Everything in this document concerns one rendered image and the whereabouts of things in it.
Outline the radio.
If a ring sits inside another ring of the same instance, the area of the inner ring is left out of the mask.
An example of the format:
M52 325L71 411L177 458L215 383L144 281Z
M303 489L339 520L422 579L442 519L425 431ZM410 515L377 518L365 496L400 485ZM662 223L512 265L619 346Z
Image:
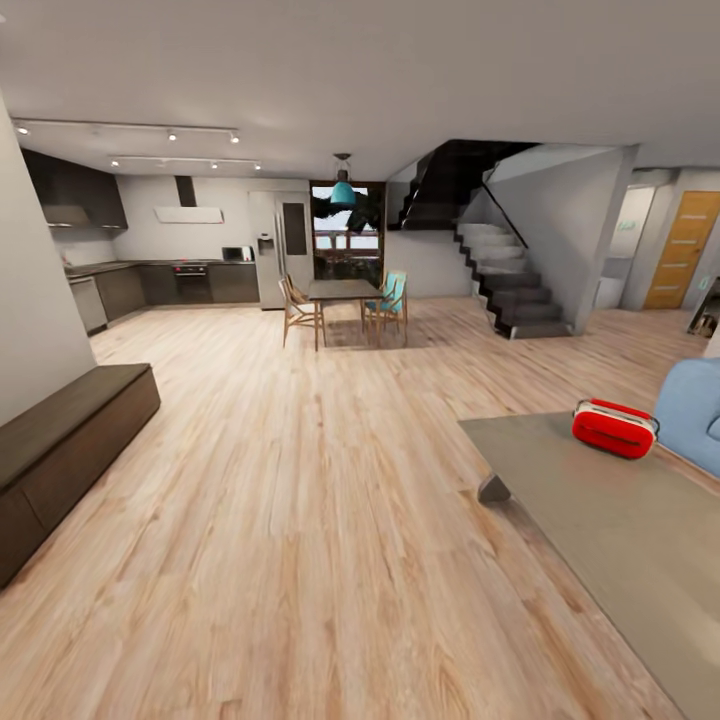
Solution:
M629 459L645 457L659 440L648 420L601 405L585 403L573 417L571 433L578 441Z

